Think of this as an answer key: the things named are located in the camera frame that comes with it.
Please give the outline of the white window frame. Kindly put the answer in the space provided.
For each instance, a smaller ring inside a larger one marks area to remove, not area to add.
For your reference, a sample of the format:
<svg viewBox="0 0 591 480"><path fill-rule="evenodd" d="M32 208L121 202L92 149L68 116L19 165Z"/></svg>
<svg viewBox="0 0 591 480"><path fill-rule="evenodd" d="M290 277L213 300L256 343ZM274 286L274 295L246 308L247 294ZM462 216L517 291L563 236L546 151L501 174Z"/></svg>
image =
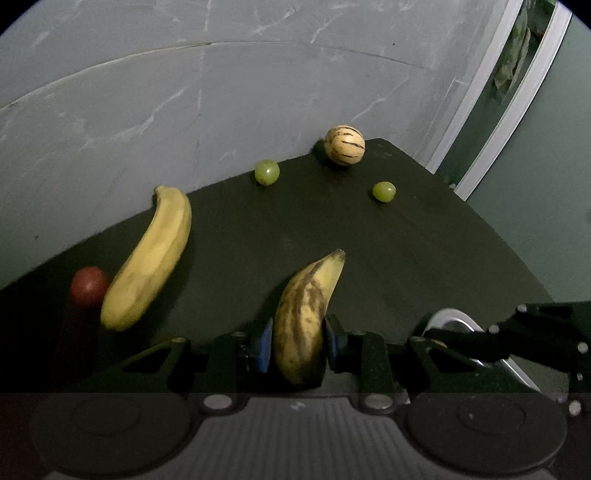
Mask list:
<svg viewBox="0 0 591 480"><path fill-rule="evenodd" d="M465 98L426 168L475 192L533 103L572 19L560 1L509 1Z"/></svg>

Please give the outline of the small striped pepino melon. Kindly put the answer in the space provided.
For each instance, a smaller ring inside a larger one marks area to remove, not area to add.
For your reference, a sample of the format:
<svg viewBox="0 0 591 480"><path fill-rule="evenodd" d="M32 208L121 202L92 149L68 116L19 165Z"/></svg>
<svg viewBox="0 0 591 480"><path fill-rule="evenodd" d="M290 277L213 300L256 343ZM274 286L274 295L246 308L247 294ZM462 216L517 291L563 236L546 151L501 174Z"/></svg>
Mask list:
<svg viewBox="0 0 591 480"><path fill-rule="evenodd" d="M337 125L325 134L324 149L325 154L335 163L355 165L365 155L365 137L352 126Z"/></svg>

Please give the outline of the small red tomato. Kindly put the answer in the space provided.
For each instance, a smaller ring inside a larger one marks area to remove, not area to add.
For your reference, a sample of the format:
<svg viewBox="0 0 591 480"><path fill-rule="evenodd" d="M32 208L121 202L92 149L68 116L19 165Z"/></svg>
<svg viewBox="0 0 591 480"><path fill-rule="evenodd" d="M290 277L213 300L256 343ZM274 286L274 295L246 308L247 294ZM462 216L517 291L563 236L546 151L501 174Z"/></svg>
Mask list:
<svg viewBox="0 0 591 480"><path fill-rule="evenodd" d="M74 303L92 306L102 302L110 281L98 267L89 266L78 270L72 279L70 296Z"/></svg>

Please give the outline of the spotted brown banana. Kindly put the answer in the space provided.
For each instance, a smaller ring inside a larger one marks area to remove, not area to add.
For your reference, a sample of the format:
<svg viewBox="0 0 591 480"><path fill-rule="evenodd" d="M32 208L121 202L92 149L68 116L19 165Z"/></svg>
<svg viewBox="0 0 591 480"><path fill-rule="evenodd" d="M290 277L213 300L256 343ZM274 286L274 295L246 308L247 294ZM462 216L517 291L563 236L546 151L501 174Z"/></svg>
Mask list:
<svg viewBox="0 0 591 480"><path fill-rule="evenodd" d="M273 322L274 360L291 384L311 375L322 349L322 321L345 263L344 250L332 251L291 277L280 296Z"/></svg>

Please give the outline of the green grape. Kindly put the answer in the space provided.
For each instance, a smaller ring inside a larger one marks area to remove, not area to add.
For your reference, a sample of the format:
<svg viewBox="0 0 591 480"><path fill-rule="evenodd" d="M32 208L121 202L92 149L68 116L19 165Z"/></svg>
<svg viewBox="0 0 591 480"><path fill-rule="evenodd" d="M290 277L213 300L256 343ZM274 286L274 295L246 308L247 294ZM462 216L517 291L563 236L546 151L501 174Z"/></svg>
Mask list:
<svg viewBox="0 0 591 480"><path fill-rule="evenodd" d="M259 161L254 168L254 177L259 185L273 185L280 177L279 163L270 159Z"/></svg>
<svg viewBox="0 0 591 480"><path fill-rule="evenodd" d="M389 181L381 181L373 186L372 194L374 198L382 203L390 203L396 196L397 188Z"/></svg>

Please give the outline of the yellow banana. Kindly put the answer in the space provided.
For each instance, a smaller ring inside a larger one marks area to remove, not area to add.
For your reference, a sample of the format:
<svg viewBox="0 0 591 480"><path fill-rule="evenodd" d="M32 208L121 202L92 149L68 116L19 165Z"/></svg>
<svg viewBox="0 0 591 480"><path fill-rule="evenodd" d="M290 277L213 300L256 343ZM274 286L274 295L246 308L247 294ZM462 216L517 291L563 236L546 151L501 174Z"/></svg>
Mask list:
<svg viewBox="0 0 591 480"><path fill-rule="evenodd" d="M155 188L156 207L143 236L111 282L100 313L108 330L134 325L160 293L190 235L192 211L179 189Z"/></svg>

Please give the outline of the metal tray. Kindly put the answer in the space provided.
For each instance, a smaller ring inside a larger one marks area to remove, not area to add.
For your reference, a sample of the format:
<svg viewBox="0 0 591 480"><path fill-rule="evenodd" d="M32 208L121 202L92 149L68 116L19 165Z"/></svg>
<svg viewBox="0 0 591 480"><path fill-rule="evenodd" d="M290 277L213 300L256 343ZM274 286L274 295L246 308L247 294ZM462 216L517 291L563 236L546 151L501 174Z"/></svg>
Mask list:
<svg viewBox="0 0 591 480"><path fill-rule="evenodd" d="M455 333L484 332L484 329L468 314L452 308L442 309L432 315L423 329L423 333L426 333L431 329L445 330ZM527 385L529 388L540 392L538 385L513 359L501 359L498 363L515 379L524 385Z"/></svg>

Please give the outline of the black mat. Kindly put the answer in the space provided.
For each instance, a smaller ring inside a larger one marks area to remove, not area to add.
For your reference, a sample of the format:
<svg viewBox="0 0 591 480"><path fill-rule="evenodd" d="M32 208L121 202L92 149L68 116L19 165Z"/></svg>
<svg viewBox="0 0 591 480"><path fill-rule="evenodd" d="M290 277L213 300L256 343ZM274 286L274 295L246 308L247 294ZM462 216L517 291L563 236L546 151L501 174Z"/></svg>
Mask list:
<svg viewBox="0 0 591 480"><path fill-rule="evenodd" d="M373 186L397 188L390 203ZM139 213L55 256L1 293L1 386L94 389L97 373L174 337L193 344L273 316L290 277L335 249L346 265L329 310L349 330L401 343L425 317L459 309L480 325L549 294L501 237L439 178L383 139L351 168L320 150L262 187L243 174L190 194L192 228L165 287L133 327L78 307L74 273L121 267L151 215Z"/></svg>

